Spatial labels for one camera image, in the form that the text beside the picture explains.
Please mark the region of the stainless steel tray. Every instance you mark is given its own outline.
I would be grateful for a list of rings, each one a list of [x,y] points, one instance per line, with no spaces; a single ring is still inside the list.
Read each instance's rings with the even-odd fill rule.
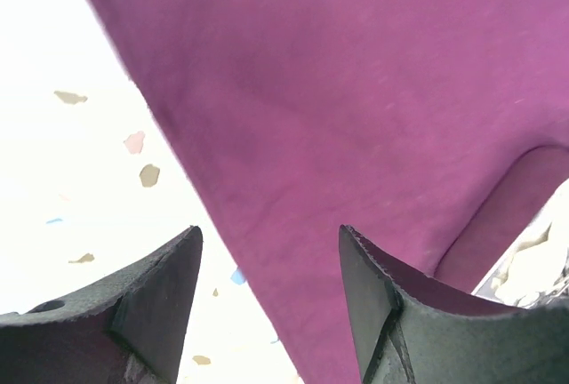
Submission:
[[[568,299],[568,182],[564,181],[472,291],[511,307]]]

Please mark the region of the white gauze pad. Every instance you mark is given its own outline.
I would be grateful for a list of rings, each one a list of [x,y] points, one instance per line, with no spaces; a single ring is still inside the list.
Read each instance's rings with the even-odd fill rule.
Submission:
[[[556,219],[543,242],[513,255],[507,279],[495,290],[496,297],[505,304],[529,308],[561,279],[567,258],[568,222]]]

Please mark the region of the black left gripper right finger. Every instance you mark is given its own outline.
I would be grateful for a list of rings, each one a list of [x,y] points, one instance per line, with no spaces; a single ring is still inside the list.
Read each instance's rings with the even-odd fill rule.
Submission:
[[[339,231],[363,383],[566,383],[568,304],[516,308],[462,292]]]

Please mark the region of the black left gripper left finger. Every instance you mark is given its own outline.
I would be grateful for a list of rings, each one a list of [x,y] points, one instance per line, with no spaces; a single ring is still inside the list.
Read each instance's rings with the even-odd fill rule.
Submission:
[[[203,249],[190,227],[133,264],[1,316],[1,381],[174,383]]]

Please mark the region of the purple cloth mat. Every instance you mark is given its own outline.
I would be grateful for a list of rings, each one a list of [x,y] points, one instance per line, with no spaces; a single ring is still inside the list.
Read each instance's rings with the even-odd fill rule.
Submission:
[[[307,383],[349,224],[471,291],[568,176],[568,0],[89,0]]]

